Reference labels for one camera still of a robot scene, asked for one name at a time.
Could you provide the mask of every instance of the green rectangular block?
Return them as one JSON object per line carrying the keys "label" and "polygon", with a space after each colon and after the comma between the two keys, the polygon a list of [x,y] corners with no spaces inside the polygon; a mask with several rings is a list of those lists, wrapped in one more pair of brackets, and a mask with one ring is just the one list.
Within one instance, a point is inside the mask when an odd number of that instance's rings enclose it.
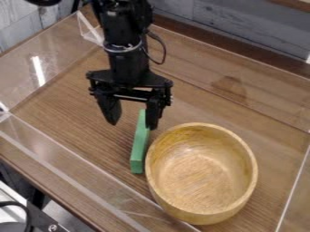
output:
{"label": "green rectangular block", "polygon": [[140,110],[135,130],[135,140],[131,151],[131,172],[141,174],[144,172],[144,160],[147,156],[149,129],[145,126],[145,110]]}

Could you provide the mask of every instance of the bowl rim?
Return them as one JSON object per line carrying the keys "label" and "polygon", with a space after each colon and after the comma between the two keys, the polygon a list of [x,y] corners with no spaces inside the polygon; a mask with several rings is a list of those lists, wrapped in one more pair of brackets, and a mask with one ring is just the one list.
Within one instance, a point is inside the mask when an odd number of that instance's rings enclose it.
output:
{"label": "bowl rim", "polygon": [[[161,192],[160,192],[160,190],[159,190],[159,188],[157,188],[157,186],[155,184],[155,181],[153,181],[153,178],[152,178],[152,175],[151,175],[151,169],[149,169],[149,157],[151,157],[151,154],[153,153],[155,146],[157,145],[159,141],[167,136],[167,134],[171,131],[176,131],[176,130],[179,130],[181,128],[188,128],[188,127],[194,127],[194,126],[195,127],[200,126],[200,127],[204,127],[204,128],[214,128],[214,129],[218,129],[222,132],[230,134],[231,137],[239,142],[239,144],[242,145],[242,147],[247,151],[247,154],[248,154],[248,157],[250,157],[250,160],[251,160],[251,166],[252,166],[252,169],[251,169],[251,181],[250,181],[250,184],[248,184],[246,192],[239,196],[239,198],[226,208],[218,209],[218,210],[210,210],[208,209],[204,212],[195,212],[195,211],[184,210],[183,208],[180,208],[176,204],[173,204],[165,198],[165,196],[161,194]],[[152,142],[152,144],[151,144],[151,146],[148,148],[148,153],[147,153],[147,158],[145,158],[145,176],[147,176],[147,181],[148,181],[148,185],[151,187],[151,190],[156,193],[156,195],[159,196],[159,198],[168,205],[171,205],[173,208],[176,208],[176,209],[179,209],[179,210],[181,210],[181,211],[184,211],[187,213],[196,214],[196,215],[223,214],[223,213],[234,210],[235,208],[239,208],[247,202],[247,200],[248,200],[248,198],[250,198],[250,196],[251,196],[251,194],[254,192],[255,186],[256,186],[256,181],[258,181],[258,164],[256,164],[256,159],[255,159],[252,150],[248,147],[248,145],[246,144],[246,142],[243,141],[243,139],[239,137],[239,135],[236,135],[232,131],[230,131],[228,129],[223,128],[222,126],[214,125],[211,123],[189,122],[189,123],[184,123],[184,124],[176,125],[172,128],[169,128],[164,133],[160,134],[160,136]]]}

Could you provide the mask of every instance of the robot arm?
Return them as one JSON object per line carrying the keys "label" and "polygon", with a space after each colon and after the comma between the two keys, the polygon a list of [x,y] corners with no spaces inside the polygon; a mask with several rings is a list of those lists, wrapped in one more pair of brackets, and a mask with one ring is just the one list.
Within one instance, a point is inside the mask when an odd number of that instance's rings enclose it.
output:
{"label": "robot arm", "polygon": [[[55,4],[60,0],[28,0],[37,5]],[[151,72],[147,35],[165,47],[156,34],[148,31],[152,23],[152,7],[147,0],[92,0],[96,19],[103,26],[104,50],[109,56],[109,69],[88,72],[91,95],[109,124],[121,117],[120,100],[147,104],[145,124],[157,128],[165,106],[171,105],[173,83]]]}

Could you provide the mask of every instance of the wooden table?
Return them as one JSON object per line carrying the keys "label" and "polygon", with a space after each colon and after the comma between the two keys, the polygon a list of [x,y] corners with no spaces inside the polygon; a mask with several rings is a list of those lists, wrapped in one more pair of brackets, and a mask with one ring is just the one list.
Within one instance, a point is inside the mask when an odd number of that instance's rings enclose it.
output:
{"label": "wooden table", "polygon": [[[71,20],[60,22],[67,32],[73,30]],[[164,112],[159,129],[151,133],[151,139],[183,122],[215,123],[246,140],[259,165],[258,187],[246,208],[228,221],[199,229],[212,232],[275,231],[308,148],[310,82],[307,76],[300,75],[308,67],[299,63],[303,70],[292,73],[294,68],[279,69],[160,27],[153,26],[152,30],[168,47],[165,65],[152,66],[152,70],[173,80],[175,101]],[[75,41],[67,41],[61,35],[49,41],[64,43],[61,49],[68,43],[68,49],[75,53],[71,48]],[[149,42],[149,47],[152,55],[160,55],[153,42]],[[152,199],[145,177],[129,173],[128,162],[136,117],[143,105],[124,102],[117,126],[105,123],[88,95],[84,73],[108,68],[108,57],[95,46],[89,45],[85,50],[87,56],[80,55],[53,81],[12,109],[12,113],[40,131],[26,130],[21,124],[14,128],[18,132],[14,136],[37,156],[2,138],[0,158],[95,230],[136,231],[136,227],[128,226],[131,222],[121,221],[107,210],[105,200],[115,200],[113,196],[120,192],[116,184],[107,182],[100,170]],[[1,130],[13,134],[8,125]],[[63,144],[73,155],[39,136],[40,133]],[[307,196],[302,195],[302,198],[303,204],[299,204],[308,212]],[[125,211],[137,210],[141,215],[148,214],[143,204],[127,204]],[[139,222],[151,224],[156,231],[168,231],[153,218],[143,217]],[[286,217],[283,223],[282,231],[308,231],[306,219],[298,214]]]}

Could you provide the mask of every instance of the wooden bowl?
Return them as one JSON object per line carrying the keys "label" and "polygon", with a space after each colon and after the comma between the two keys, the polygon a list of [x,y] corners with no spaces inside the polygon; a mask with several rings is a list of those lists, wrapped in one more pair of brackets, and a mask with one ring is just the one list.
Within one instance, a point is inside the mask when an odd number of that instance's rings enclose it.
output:
{"label": "wooden bowl", "polygon": [[252,151],[224,128],[188,123],[155,140],[145,160],[151,194],[163,210],[194,225],[232,217],[258,179]]}

